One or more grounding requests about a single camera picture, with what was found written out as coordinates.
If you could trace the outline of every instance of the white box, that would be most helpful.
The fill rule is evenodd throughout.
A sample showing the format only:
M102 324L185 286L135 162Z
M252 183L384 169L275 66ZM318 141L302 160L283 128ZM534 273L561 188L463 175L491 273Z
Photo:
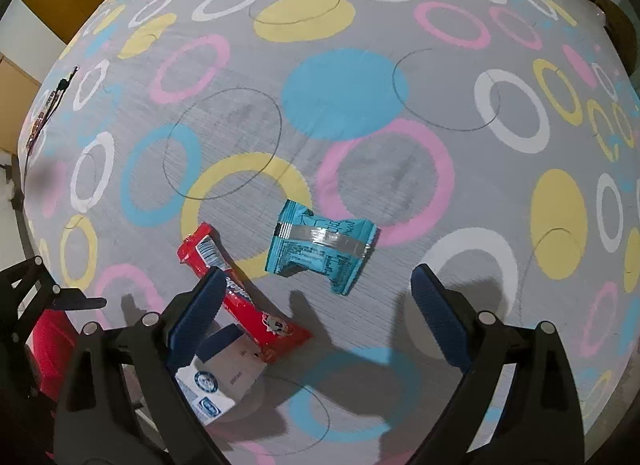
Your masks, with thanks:
M175 379L201 424L209 425L244 397L266 366L254 341L230 324L206 337Z

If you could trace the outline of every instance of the blue wrapper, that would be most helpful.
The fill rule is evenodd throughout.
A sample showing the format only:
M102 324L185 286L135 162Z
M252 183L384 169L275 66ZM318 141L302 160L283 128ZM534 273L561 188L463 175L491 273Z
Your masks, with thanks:
M296 267L313 270L331 280L332 292L348 295L377 230L370 220L330 220L287 200L264 269L281 275Z

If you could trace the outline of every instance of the barcode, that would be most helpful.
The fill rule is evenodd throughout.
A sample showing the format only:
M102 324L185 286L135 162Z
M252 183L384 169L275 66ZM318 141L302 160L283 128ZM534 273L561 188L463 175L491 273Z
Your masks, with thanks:
M218 254L218 249L210 236L204 236L204 238L200 240L196 245L196 251L207 267L218 267L221 270L228 269L228 265Z

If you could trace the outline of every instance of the red snack wrapper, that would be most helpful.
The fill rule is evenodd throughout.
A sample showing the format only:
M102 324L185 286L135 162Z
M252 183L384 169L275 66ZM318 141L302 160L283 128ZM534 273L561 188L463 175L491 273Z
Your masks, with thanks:
M260 347L261 360L269 364L276 362L312 335L292 322L255 307L242 281L213 241L213 232L211 225L201 223L196 232L187 236L178 248L178 258L181 263L189 265L198 277L207 273L210 267L218 267L225 272L226 296L223 306Z

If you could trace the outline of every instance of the cartoon character print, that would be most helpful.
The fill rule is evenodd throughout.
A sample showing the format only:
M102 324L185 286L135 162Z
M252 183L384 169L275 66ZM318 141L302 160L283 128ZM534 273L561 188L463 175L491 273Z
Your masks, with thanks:
M264 324L269 333L274 333L279 337L286 337L291 335L290 326L282 319L269 315L268 313L262 314L262 324Z

